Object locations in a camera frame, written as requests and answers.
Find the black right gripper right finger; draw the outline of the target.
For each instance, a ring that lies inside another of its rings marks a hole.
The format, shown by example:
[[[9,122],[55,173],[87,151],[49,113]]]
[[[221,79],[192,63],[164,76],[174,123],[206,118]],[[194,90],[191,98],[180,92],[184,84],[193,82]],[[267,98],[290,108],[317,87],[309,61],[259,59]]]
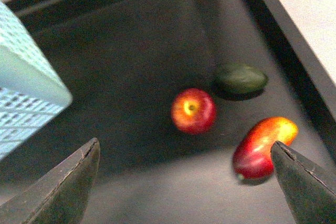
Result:
[[[296,223],[335,223],[335,173],[276,141],[270,150],[276,179]]]

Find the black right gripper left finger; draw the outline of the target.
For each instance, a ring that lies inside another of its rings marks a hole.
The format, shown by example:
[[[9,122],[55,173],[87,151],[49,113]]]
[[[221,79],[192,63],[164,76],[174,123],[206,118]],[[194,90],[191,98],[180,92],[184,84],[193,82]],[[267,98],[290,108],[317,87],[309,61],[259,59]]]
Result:
[[[1,205],[1,223],[81,223],[100,161],[91,139],[21,194]]]

